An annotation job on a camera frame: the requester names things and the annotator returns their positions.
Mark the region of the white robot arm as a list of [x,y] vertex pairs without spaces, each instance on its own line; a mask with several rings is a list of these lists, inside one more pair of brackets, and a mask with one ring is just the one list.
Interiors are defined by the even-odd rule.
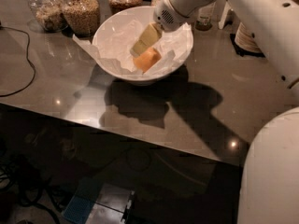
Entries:
[[[176,31],[192,13],[216,0],[161,0],[131,52],[138,56]],[[299,96],[299,6],[292,0],[226,0],[249,29],[273,70],[260,90]],[[299,224],[299,107],[268,121],[256,134],[244,162],[237,224]]]

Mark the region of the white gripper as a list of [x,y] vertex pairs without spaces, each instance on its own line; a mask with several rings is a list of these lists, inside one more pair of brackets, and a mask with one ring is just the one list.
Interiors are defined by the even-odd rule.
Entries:
[[149,47],[153,46],[165,32],[176,31],[188,22],[194,11],[193,0],[160,0],[154,9],[153,19],[141,33],[130,49],[130,53],[137,57]]

